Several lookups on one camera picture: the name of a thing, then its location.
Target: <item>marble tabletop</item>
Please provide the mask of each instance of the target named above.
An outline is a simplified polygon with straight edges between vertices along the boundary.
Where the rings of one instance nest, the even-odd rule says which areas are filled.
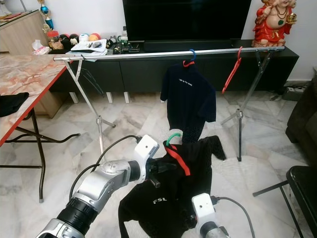
[[[30,94],[17,112],[0,118],[0,146],[66,69],[54,56],[0,56],[0,95]]]

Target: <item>sofa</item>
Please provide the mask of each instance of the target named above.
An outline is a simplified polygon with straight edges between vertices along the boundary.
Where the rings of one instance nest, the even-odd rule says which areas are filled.
[[[305,89],[287,123],[286,135],[299,143],[311,166],[317,167],[317,76]]]

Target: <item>black chair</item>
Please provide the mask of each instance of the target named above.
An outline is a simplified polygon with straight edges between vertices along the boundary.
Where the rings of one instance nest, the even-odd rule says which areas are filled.
[[[261,191],[254,192],[253,196],[256,197],[262,193],[279,188],[292,215],[299,236],[303,238],[301,229],[282,188],[282,186],[289,184],[299,206],[302,209],[313,236],[317,237],[317,170],[307,166],[293,166],[286,173],[286,178],[287,180],[284,182],[278,183]]]

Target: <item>white wall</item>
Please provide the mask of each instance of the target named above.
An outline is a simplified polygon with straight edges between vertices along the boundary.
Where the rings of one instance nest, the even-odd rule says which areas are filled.
[[[20,0],[5,0],[12,11],[22,11]],[[37,0],[23,0],[27,10],[40,8]],[[102,37],[119,35],[125,25],[122,0],[46,0],[52,12],[55,29],[60,33],[100,33]],[[252,0],[242,39],[254,37],[254,21],[261,0]],[[289,80],[311,80],[317,66],[317,1],[298,0],[294,12],[298,22],[286,35],[286,46],[297,53],[297,61]]]

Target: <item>television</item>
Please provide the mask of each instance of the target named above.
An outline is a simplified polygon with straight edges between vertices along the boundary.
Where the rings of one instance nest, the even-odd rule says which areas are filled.
[[[129,41],[240,39],[251,0],[123,0]]]

